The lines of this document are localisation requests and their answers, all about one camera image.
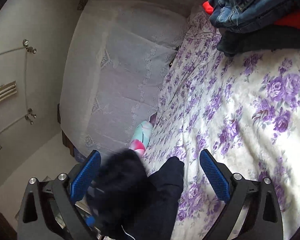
floral bed sheet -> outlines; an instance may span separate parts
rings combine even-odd
[[[202,10],[191,14],[190,25],[164,79],[143,156],[149,174],[171,156],[185,163],[171,239],[202,239],[224,206],[199,165],[204,148],[246,179],[272,179],[290,239],[300,226],[300,50],[227,58],[216,50],[221,35]]]

red garment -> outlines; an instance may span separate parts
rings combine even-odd
[[[208,1],[204,2],[202,4],[202,7],[204,8],[207,14],[211,15],[213,13],[213,7],[209,4]]]
[[[202,4],[202,7],[207,14],[211,15],[213,13],[213,7],[209,4],[208,1],[204,2]],[[290,13],[285,17],[275,21],[274,25],[290,26],[300,30],[300,10]]]

blue textured pad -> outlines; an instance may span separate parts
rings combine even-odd
[[[200,153],[199,160],[200,166],[206,174],[218,199],[227,203],[230,200],[230,187],[228,182],[205,150]]]
[[[90,183],[95,178],[101,164],[101,155],[96,151],[93,156],[87,161],[78,176],[74,179],[70,186],[70,200],[76,203],[83,199],[87,193]]]

bed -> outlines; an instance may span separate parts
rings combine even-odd
[[[171,156],[185,163],[184,191],[171,239],[202,239],[220,214],[198,160],[207,148],[246,179],[275,184],[284,239],[300,226],[300,50],[225,57],[200,4],[159,93],[143,161],[151,174]],[[243,208],[230,239],[244,220]]]
[[[172,240],[202,239],[224,206],[199,165],[204,148],[246,179],[272,179],[284,239],[290,239],[300,226],[300,50],[225,57],[216,49],[221,35],[202,0],[162,1],[146,1],[160,12],[156,19],[147,18],[153,26],[149,32],[123,24],[133,16],[132,11],[121,15],[131,1],[88,1],[66,62],[61,128],[83,155],[95,148],[104,154],[127,146],[133,129],[157,111],[142,157],[148,174],[171,156],[185,163]],[[134,8],[149,11],[144,2]],[[146,25],[143,17],[135,19]],[[157,35],[150,35],[154,30]],[[143,42],[144,50],[137,50],[135,42]],[[230,239],[239,233],[246,212],[244,207]]]

beige floor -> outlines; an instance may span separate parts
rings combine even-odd
[[[46,176],[54,179],[62,172],[68,173],[75,164],[69,149],[62,144],[61,133],[58,133],[12,173],[0,187],[0,212],[15,230],[18,226],[15,215],[28,180],[37,177],[42,181]]]

